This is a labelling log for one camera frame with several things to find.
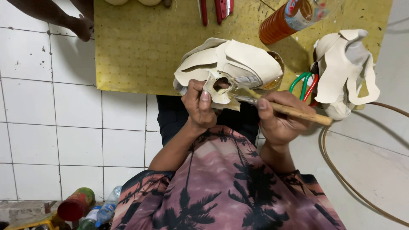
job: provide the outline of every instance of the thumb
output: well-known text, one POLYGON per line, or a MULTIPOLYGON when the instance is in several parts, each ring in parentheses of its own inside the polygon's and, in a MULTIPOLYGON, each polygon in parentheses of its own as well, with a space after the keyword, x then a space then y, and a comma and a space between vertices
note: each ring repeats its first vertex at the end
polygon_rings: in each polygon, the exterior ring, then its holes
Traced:
POLYGON ((263 127, 274 129, 277 126, 277 118, 274 116, 273 107, 267 99, 260 98, 257 100, 258 116, 260 117, 263 127))

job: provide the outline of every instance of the plastic container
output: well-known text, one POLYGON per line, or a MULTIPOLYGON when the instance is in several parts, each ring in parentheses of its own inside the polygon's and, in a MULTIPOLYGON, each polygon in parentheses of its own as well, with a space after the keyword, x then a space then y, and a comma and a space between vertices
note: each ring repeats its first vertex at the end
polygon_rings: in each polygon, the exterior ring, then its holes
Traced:
POLYGON ((86 187, 77 189, 58 206, 57 212, 65 221, 77 221, 95 205, 94 192, 86 187))
POLYGON ((95 223, 97 222, 97 212, 101 209, 101 206, 95 206, 91 209, 85 219, 81 222, 78 229, 81 230, 95 230, 95 223))
POLYGON ((344 0, 289 0, 260 26, 258 35, 266 44, 273 44, 324 19, 341 6, 344 0))
POLYGON ((118 199, 121 194, 122 186, 116 186, 109 194, 108 199, 104 202, 101 209, 97 213, 97 222, 95 223, 96 227, 101 226, 105 221, 109 220, 114 214, 115 208, 118 204, 118 199))

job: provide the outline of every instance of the wooden brush handle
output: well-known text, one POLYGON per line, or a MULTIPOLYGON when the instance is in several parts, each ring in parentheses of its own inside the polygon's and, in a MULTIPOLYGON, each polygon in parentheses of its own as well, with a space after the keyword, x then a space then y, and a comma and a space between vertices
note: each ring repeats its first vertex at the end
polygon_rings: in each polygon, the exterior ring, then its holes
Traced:
POLYGON ((325 126, 330 126, 333 121, 333 119, 329 117, 322 116, 316 113, 305 113, 304 111, 301 111, 293 107, 283 106, 283 105, 280 105, 274 102, 270 102, 270 103, 275 111, 282 113, 282 114, 290 115, 293 117, 298 117, 298 118, 301 118, 307 121, 316 122, 318 124, 322 124, 325 126))

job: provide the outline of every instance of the hand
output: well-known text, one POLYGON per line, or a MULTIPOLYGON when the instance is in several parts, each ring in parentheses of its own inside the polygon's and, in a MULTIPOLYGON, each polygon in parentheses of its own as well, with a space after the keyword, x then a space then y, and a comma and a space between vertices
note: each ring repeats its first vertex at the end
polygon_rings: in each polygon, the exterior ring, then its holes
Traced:
POLYGON ((258 115, 261 119, 263 135, 270 145, 287 146, 303 130, 311 127, 310 121, 274 112, 269 102, 291 106, 306 113, 316 112, 289 91, 271 92, 260 98, 257 102, 258 115))
POLYGON ((190 80, 187 93, 182 97, 182 102, 189 113, 187 122, 198 135, 208 128, 216 125, 217 117, 210 107, 211 96, 203 91, 205 81, 190 80))

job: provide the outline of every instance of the floor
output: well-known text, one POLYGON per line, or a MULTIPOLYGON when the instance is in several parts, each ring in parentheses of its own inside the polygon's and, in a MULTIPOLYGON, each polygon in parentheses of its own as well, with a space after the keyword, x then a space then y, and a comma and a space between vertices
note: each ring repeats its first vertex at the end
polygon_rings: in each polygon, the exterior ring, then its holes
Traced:
MULTIPOLYGON (((68 0, 55 2, 79 14, 68 0)), ((409 84, 407 9, 409 3, 395 0, 375 69, 378 101, 403 110, 409 110, 401 96, 409 84)), ((0 200, 60 201, 89 187, 102 201, 145 170, 162 147, 155 95, 97 90, 94 40, 81 42, 7 1, 0 1, 0 80, 0 200)), ((347 180, 405 221, 407 130, 405 117, 368 105, 335 123, 327 136, 330 157, 347 180)), ((303 174, 315 175, 347 229, 407 229, 339 181, 321 154, 321 133, 315 126, 291 142, 292 156, 303 174)), ((258 147, 264 142, 260 134, 258 147)))

